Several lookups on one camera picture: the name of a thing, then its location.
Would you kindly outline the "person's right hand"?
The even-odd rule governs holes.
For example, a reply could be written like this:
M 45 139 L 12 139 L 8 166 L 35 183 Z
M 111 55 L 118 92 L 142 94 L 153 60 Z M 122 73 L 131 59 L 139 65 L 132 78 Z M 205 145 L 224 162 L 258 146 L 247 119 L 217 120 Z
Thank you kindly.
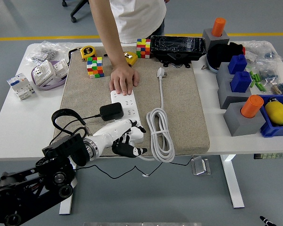
M 113 66 L 110 76 L 109 88 L 117 94 L 131 95 L 133 87 L 140 82 L 140 75 L 137 70 L 131 68 L 127 62 Z

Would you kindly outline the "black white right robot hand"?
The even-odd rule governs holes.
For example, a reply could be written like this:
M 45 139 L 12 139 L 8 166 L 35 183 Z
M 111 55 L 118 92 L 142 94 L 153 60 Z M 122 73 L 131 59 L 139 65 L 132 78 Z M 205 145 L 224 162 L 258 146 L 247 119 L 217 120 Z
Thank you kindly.
M 260 216 L 259 218 L 264 222 L 264 224 L 265 224 L 266 226 L 276 226 L 275 223 L 271 222 L 270 220 L 268 220 L 268 219 L 267 219 L 266 217 L 264 217 L 264 216 Z

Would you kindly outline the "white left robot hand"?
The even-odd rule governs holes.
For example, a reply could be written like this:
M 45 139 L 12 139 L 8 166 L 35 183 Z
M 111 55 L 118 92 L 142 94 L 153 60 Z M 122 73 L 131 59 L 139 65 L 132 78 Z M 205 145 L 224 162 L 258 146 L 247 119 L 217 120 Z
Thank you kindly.
M 90 159 L 99 158 L 105 148 L 112 148 L 116 155 L 135 158 L 147 152 L 147 148 L 138 148 L 131 143 L 137 138 L 132 136 L 132 127 L 138 128 L 142 133 L 146 130 L 136 120 L 120 120 L 111 122 L 98 130 L 92 136 L 84 139 L 85 146 L 92 151 Z

